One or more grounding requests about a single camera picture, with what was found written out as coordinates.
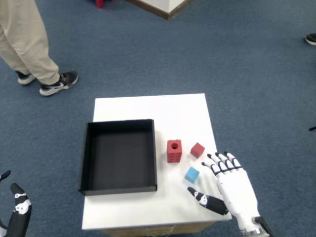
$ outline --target black sneaker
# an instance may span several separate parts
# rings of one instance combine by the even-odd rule
[[[36,78],[32,75],[32,74],[27,74],[24,75],[21,72],[15,71],[17,73],[17,75],[19,76],[18,78],[18,83],[21,85],[28,85],[30,84],[32,81],[34,81]]]
[[[61,90],[67,90],[74,86],[78,80],[78,74],[76,72],[68,72],[60,74],[59,81],[53,85],[40,85],[40,94],[43,96],[49,96],[57,93]]]
[[[308,34],[305,36],[305,40],[310,45],[316,46],[316,34]]]

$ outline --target wooden baseboard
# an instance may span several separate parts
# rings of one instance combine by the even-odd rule
[[[165,236],[184,233],[198,233],[213,224],[214,222],[206,222],[174,226],[151,226],[131,229],[103,230],[102,232],[112,237]]]
[[[148,5],[145,2],[141,0],[127,0],[128,2],[141,7],[142,9],[149,11],[157,16],[160,16],[166,20],[171,20],[173,17],[175,17],[179,12],[181,12],[187,5],[189,5],[193,0],[185,0],[180,5],[178,5],[175,9],[173,9],[171,12],[165,12],[163,10],[160,10],[154,6]]]

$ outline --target robotic hand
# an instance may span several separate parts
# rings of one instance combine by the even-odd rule
[[[11,171],[0,175],[0,182],[10,175]],[[17,184],[11,185],[15,198],[15,208],[8,227],[0,220],[0,237],[25,237],[29,225],[32,206],[26,193]]]
[[[226,156],[219,153],[208,154],[210,162],[202,163],[213,171],[224,201],[199,193],[192,187],[188,187],[189,192],[203,207],[221,215],[230,212],[235,216],[243,236],[274,237],[265,220],[259,215],[257,198],[247,172],[232,154],[224,154]]]

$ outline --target khaki pants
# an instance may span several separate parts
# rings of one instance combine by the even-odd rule
[[[14,70],[31,73],[43,84],[59,80],[35,0],[0,0],[0,56]]]

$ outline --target light blue block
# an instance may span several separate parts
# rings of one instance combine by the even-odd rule
[[[198,174],[199,174],[199,171],[197,171],[193,167],[190,167],[190,169],[188,170],[188,172],[184,178],[186,180],[190,181],[191,183],[194,183],[198,177]]]

